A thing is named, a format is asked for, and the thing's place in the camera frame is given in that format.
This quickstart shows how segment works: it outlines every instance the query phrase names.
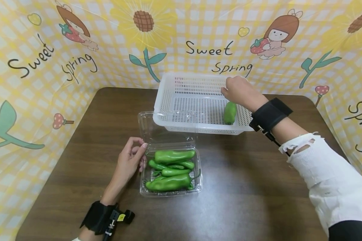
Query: container lid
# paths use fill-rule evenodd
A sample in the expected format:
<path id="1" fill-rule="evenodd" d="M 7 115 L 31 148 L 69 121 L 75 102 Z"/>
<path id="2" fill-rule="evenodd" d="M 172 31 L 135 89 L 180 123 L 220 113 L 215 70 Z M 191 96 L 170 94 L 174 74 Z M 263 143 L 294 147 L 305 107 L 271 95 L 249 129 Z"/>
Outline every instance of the container lid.
<path id="1" fill-rule="evenodd" d="M 138 114 L 138 124 L 148 150 L 196 146 L 197 117 L 193 111 L 144 111 Z"/>

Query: brown table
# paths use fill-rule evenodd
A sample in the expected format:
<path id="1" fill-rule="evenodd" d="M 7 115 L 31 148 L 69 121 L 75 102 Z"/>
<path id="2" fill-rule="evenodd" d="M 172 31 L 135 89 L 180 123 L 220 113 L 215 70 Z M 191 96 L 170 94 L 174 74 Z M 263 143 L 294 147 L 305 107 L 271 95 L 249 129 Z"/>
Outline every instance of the brown table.
<path id="1" fill-rule="evenodd" d="M 98 91 L 17 235 L 17 241 L 67 241 L 77 237 L 90 204 L 99 200 L 130 136 L 137 114 L 153 110 L 156 90 Z M 316 110 L 302 96 L 279 96 L 292 119 L 319 131 L 342 154 Z M 136 216 L 113 240 L 309 241 L 326 240 L 305 183 L 277 146 L 261 133 L 199 134 L 203 189 L 198 195 L 144 198 L 135 175 L 120 207 Z"/>

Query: torn white sleeve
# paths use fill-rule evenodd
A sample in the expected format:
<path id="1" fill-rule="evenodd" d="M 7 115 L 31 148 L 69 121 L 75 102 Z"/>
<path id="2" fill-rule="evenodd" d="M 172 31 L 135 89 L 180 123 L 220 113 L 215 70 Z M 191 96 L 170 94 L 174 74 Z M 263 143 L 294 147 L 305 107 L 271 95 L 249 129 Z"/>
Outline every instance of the torn white sleeve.
<path id="1" fill-rule="evenodd" d="M 295 152 L 305 145 L 310 147 Z M 307 183 L 310 200 L 327 235 L 328 228 L 336 223 L 362 221 L 362 176 L 343 157 L 314 134 L 297 137 L 279 148 L 281 152 L 287 149 L 295 149 L 287 162 Z"/>

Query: cartoon girl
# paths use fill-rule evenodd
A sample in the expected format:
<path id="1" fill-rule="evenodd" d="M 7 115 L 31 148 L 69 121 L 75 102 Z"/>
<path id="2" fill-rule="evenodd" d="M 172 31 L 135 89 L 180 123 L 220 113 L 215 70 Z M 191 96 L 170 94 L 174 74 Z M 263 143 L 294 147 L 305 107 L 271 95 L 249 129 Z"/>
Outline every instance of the cartoon girl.
<path id="1" fill-rule="evenodd" d="M 287 15 L 275 19 L 266 31 L 264 38 L 255 40 L 251 46 L 251 53 L 260 56 L 260 59 L 272 59 L 281 55 L 286 48 L 282 43 L 287 43 L 296 34 L 302 11 L 295 12 L 291 9 Z"/>
<path id="2" fill-rule="evenodd" d="M 84 23 L 72 13 L 72 9 L 68 5 L 61 5 L 58 1 L 55 2 L 60 16 L 66 23 L 59 24 L 62 28 L 62 35 L 71 41 L 83 44 L 92 51 L 97 51 L 98 45 L 90 39 L 90 33 Z"/>

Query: green pepper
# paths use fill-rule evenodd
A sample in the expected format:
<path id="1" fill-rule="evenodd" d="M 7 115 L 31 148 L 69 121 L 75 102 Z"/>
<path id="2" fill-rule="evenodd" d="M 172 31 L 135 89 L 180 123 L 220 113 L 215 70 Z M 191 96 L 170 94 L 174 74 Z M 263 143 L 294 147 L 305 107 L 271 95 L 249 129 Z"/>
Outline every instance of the green pepper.
<path id="1" fill-rule="evenodd" d="M 182 174 L 173 177 L 167 177 L 161 180 L 154 180 L 152 182 L 146 182 L 145 187 L 152 192 L 168 192 L 176 191 L 181 188 L 186 188 L 192 190 L 192 180 L 198 178 L 201 175 L 201 169 L 199 170 L 199 175 L 190 178 L 189 174 Z"/>
<path id="2" fill-rule="evenodd" d="M 182 165 L 177 165 L 177 164 L 169 165 L 168 168 L 171 168 L 171 169 L 180 169 L 180 170 L 185 169 L 184 166 L 182 166 Z"/>
<path id="3" fill-rule="evenodd" d="M 233 102 L 228 102 L 224 110 L 224 123 L 226 125 L 233 125 L 235 122 L 236 111 L 236 104 Z"/>
<path id="4" fill-rule="evenodd" d="M 191 170 L 193 170 L 193 168 L 194 168 L 194 163 L 193 162 L 184 161 L 184 162 L 178 162 L 177 164 L 181 165 L 181 166 L 184 166 L 184 167 L 186 167 L 188 169 L 191 169 Z"/>
<path id="5" fill-rule="evenodd" d="M 178 152 L 178 151 L 156 151 L 155 162 L 163 164 L 172 164 L 180 162 L 181 160 L 189 160 L 196 154 L 195 150 Z"/>
<path id="6" fill-rule="evenodd" d="M 159 177 L 156 177 L 154 180 L 161 180 L 161 179 L 164 179 L 166 178 L 165 176 L 159 176 Z"/>
<path id="7" fill-rule="evenodd" d="M 157 164 L 153 159 L 151 159 L 149 162 L 148 162 L 149 166 L 156 169 L 156 170 L 162 170 L 162 169 L 165 169 L 165 168 L 168 168 L 166 167 L 165 165 L 162 165 L 162 164 Z"/>
<path id="8" fill-rule="evenodd" d="M 182 175 L 182 174 L 188 174 L 190 172 L 191 172 L 191 170 L 189 170 L 189 169 L 184 169 L 184 170 L 162 169 L 162 171 L 155 171 L 154 175 L 158 175 L 159 173 L 161 173 L 161 175 L 163 175 L 165 177 L 173 177 L 173 176 L 178 176 L 178 175 Z"/>

